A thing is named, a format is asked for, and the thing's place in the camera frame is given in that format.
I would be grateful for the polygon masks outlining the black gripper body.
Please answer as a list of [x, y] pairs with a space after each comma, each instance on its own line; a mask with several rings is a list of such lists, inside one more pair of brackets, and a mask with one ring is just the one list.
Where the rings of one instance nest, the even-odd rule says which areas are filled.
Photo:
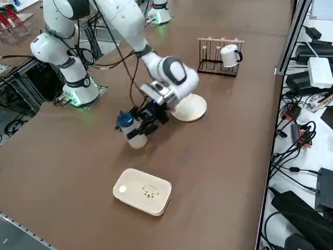
[[149, 101], [144, 106], [144, 110], [148, 111], [153, 120], [159, 121], [161, 124], [166, 124], [170, 120], [167, 114], [168, 106], [166, 103], [158, 104], [156, 101]]

